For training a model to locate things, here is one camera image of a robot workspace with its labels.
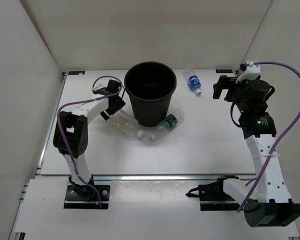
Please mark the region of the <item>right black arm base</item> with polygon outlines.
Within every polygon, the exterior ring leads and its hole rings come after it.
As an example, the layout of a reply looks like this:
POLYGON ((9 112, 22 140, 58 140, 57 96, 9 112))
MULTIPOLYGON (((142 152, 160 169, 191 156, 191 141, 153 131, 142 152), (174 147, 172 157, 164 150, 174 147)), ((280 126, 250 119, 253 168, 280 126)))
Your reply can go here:
POLYGON ((201 211, 237 211, 239 204, 227 193, 223 186, 225 180, 240 180, 245 185, 248 181, 241 180, 236 175, 219 175, 212 183, 199 184, 190 189, 185 196, 198 198, 201 211))

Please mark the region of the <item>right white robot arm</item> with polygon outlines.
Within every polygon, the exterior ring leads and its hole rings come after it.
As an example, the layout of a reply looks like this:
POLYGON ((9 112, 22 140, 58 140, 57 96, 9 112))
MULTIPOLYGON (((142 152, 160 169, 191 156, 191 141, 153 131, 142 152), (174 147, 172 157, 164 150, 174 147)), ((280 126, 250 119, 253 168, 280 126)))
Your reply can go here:
POLYGON ((256 179, 243 183, 228 178, 215 186, 214 193, 220 200, 232 197, 250 227, 286 227, 300 217, 300 204, 293 202, 286 187, 275 146, 275 123, 266 111, 275 88, 259 77, 239 82, 222 75, 213 85, 213 98, 219 99, 223 90, 227 90, 225 101, 240 112, 237 126, 249 148, 256 179))

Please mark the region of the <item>black ribbed plastic bin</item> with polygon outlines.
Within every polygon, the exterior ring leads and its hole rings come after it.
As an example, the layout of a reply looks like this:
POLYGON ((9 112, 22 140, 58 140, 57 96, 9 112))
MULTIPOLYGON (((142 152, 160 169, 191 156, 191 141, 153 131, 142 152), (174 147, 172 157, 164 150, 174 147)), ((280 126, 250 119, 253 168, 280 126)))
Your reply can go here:
POLYGON ((124 88, 135 119, 144 127, 155 127, 168 113, 177 77, 163 63, 141 62, 127 71, 124 88))

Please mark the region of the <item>black table label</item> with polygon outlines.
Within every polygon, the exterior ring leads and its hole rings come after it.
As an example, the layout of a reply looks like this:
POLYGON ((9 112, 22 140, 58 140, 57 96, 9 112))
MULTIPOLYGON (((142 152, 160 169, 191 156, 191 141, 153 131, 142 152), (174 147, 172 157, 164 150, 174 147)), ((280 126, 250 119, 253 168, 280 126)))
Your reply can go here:
POLYGON ((84 75, 85 74, 85 71, 69 71, 68 72, 68 75, 69 76, 76 76, 76 75, 84 75))
POLYGON ((217 74, 232 74, 232 69, 216 69, 215 70, 217 74))

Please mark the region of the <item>aluminium rail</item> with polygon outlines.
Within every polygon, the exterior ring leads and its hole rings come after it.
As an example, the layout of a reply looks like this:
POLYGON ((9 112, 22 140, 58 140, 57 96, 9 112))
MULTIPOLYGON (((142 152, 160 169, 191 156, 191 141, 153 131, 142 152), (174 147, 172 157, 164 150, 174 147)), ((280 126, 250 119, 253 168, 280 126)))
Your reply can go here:
POLYGON ((137 174, 137 175, 100 175, 95 174, 95 181, 206 181, 217 178, 237 178, 251 180, 255 174, 137 174))

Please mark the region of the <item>right black table label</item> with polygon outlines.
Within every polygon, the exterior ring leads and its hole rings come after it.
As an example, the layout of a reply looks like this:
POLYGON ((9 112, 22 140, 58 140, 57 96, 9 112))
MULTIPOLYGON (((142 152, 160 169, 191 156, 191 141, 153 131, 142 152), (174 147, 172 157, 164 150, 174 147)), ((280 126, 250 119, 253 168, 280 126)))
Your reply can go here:
POLYGON ((232 69, 216 69, 215 70, 217 74, 232 74, 232 69))

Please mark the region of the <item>blue label clear bottle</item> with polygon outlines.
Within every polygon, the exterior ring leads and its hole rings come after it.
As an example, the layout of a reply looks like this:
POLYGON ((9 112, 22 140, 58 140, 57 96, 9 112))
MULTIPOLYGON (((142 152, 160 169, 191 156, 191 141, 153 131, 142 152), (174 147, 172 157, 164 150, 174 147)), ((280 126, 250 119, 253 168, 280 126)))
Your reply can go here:
POLYGON ((187 65, 183 70, 183 76, 190 90, 195 93, 195 95, 200 96, 202 94, 202 85, 195 70, 187 65))

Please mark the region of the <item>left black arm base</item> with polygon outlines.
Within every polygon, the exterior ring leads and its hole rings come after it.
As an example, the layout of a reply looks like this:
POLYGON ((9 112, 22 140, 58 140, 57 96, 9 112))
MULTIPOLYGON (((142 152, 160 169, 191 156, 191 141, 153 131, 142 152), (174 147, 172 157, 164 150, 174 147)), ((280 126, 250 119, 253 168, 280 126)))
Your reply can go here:
POLYGON ((94 187, 98 190, 99 195, 94 188, 72 182, 72 177, 70 176, 68 178, 63 208, 107 210, 110 200, 110 182, 95 181, 92 178, 89 183, 94 183, 94 187))

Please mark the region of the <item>green label clear bottle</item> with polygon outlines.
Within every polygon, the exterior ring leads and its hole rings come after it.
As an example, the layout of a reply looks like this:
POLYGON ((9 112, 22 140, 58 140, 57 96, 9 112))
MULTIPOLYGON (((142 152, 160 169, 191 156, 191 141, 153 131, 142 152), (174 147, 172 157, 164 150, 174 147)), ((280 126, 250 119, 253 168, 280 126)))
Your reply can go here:
POLYGON ((185 118, 185 113, 180 109, 174 110, 167 115, 150 134, 151 141, 155 141, 167 136, 176 126, 180 125, 185 118))

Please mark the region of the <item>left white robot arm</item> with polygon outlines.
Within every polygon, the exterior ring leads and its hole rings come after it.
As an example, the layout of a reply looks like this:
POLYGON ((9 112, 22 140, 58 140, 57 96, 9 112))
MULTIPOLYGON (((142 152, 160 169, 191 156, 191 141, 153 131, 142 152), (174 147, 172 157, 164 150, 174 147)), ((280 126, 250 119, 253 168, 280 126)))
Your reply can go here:
POLYGON ((70 182, 78 187, 77 194, 90 200, 95 194, 92 174, 88 169, 85 151, 88 147, 88 125, 98 116, 109 119, 125 102, 119 96, 120 87, 105 87, 95 91, 90 99, 62 105, 56 114, 53 146, 64 157, 70 171, 70 182))

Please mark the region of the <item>yellow label clear bottle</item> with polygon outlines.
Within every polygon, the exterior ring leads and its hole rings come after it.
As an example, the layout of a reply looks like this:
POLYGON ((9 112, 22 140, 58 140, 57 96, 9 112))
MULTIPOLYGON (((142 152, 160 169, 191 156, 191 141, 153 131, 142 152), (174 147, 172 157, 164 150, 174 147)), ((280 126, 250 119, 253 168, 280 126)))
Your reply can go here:
POLYGON ((145 133, 145 131, 140 127, 139 122, 122 109, 111 115, 109 120, 128 138, 140 139, 145 133))

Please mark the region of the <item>left black table label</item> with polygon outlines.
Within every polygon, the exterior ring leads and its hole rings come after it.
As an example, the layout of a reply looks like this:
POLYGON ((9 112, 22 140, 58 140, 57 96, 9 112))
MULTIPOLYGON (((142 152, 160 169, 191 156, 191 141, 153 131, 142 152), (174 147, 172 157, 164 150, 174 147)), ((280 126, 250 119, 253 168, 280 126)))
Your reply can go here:
POLYGON ((84 75, 85 74, 85 71, 69 71, 68 72, 68 75, 69 76, 76 76, 76 75, 84 75))

